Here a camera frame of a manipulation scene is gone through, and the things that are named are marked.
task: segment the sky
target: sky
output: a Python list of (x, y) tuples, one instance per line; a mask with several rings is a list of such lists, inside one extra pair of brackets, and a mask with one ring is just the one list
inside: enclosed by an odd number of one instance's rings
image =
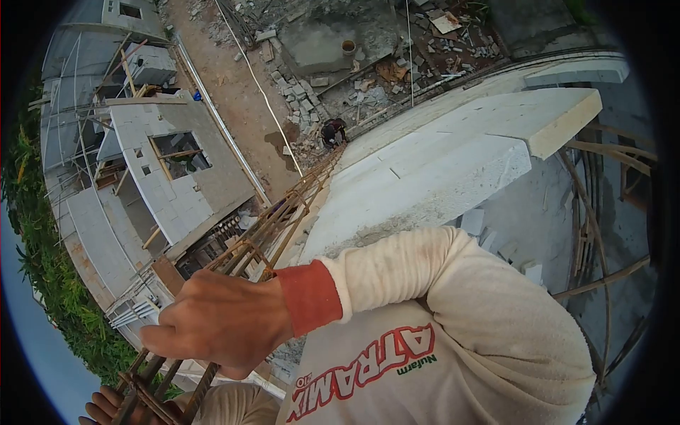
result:
[(2, 296), (22, 349), (64, 423), (76, 425), (78, 416), (86, 415), (85, 403), (99, 390), (100, 379), (71, 353), (61, 332), (49, 323), (45, 311), (33, 300), (31, 285), (19, 271), (21, 263), (15, 249), (16, 245), (23, 248), (23, 244), (12, 229), (5, 202), (2, 202), (1, 231)]

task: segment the worker's hand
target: worker's hand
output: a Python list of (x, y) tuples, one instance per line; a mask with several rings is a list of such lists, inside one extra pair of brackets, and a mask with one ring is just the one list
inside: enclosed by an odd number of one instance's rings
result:
[(293, 337), (277, 278), (254, 284), (207, 270), (186, 281), (158, 323), (140, 331), (152, 353), (214, 362), (223, 375), (238, 380)]
[[(87, 403), (85, 405), (85, 411), (94, 420), (86, 418), (85, 416), (81, 416), (78, 418), (78, 422), (80, 425), (110, 425), (122, 402), (123, 397), (113, 388), (109, 387), (108, 385), (102, 385), (99, 388), (99, 392), (92, 393), (92, 403)], [(138, 403), (134, 413), (132, 414), (130, 423), (138, 424), (146, 409), (147, 408), (141, 403)], [(163, 421), (161, 421), (158, 416), (152, 415), (150, 424), (163, 425)]]

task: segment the green vegetation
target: green vegetation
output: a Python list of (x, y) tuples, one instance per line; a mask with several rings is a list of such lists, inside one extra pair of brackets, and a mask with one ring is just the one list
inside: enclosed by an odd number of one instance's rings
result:
[[(24, 242), (25, 252), (16, 248), (24, 278), (43, 294), (47, 314), (71, 351), (103, 384), (115, 385), (118, 371), (126, 370), (137, 352), (108, 325), (68, 252), (59, 243), (52, 209), (45, 198), (40, 161), (40, 110), (27, 111), (28, 103), (40, 99), (42, 94), (38, 69), (26, 87), (19, 101), (18, 116), (3, 135), (0, 175), (2, 199), (7, 199), (10, 206), (12, 228), (22, 235)], [(173, 386), (169, 395), (181, 392)]]
[(595, 25), (597, 19), (585, 10), (585, 0), (564, 0), (566, 8), (579, 25)]

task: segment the sleeve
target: sleeve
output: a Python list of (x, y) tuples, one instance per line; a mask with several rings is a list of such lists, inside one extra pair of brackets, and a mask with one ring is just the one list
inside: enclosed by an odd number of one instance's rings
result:
[[(183, 411), (193, 392), (185, 392), (173, 402)], [(279, 413), (277, 401), (262, 388), (235, 382), (208, 390), (194, 425), (261, 425), (274, 424)]]
[(552, 404), (585, 407), (590, 397), (595, 376), (576, 321), (464, 231), (444, 226), (401, 232), (279, 275), (296, 336), (332, 321), (346, 323), (359, 311), (426, 296), (435, 321), (478, 379), (500, 387), (511, 382)]

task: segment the atramix logo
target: atramix logo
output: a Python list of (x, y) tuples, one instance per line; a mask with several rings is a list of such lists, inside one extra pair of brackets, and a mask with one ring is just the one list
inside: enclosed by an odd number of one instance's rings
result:
[(436, 362), (435, 355), (431, 354), (434, 348), (435, 332), (431, 323), (418, 328), (404, 326), (391, 330), (370, 343), (349, 365), (333, 367), (315, 379), (311, 374), (298, 378), (292, 395), (292, 411), (286, 422), (309, 415), (318, 407), (329, 404), (334, 397), (339, 400), (351, 398), (355, 387), (363, 388), (391, 369), (404, 375)]

